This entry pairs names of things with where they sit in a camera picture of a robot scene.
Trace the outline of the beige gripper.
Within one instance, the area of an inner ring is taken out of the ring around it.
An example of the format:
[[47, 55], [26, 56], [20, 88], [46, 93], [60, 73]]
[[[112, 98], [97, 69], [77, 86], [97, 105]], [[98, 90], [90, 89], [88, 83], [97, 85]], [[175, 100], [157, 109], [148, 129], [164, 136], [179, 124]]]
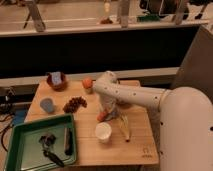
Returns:
[[100, 111], [105, 112], [105, 121], [114, 119], [117, 116], [117, 101], [115, 98], [100, 97]]

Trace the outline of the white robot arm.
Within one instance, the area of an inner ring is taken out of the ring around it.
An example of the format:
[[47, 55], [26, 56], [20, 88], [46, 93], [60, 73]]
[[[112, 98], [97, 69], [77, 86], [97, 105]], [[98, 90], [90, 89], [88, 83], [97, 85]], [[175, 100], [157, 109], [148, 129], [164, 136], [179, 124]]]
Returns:
[[200, 90], [127, 86], [111, 71], [94, 83], [99, 95], [160, 112], [160, 170], [213, 171], [213, 104]]

